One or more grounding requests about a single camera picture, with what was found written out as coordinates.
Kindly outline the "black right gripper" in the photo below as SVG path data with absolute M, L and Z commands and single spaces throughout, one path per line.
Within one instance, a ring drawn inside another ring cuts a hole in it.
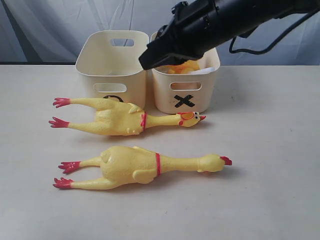
M 151 41 L 138 58 L 144 70 L 181 65 L 198 60 L 212 49 L 218 27 L 218 1 L 181 1 L 172 9 L 172 20 L 159 29 L 159 38 Z

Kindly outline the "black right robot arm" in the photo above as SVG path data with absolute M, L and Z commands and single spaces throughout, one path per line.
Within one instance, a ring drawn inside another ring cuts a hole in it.
M 247 38 L 259 25 L 293 14 L 304 16 L 263 50 L 233 49 L 230 53 L 262 55 L 288 33 L 318 13 L 318 0 L 196 0 L 181 1 L 172 9 L 172 20 L 162 26 L 138 58 L 145 70 L 199 60 L 205 52 L 237 37 Z

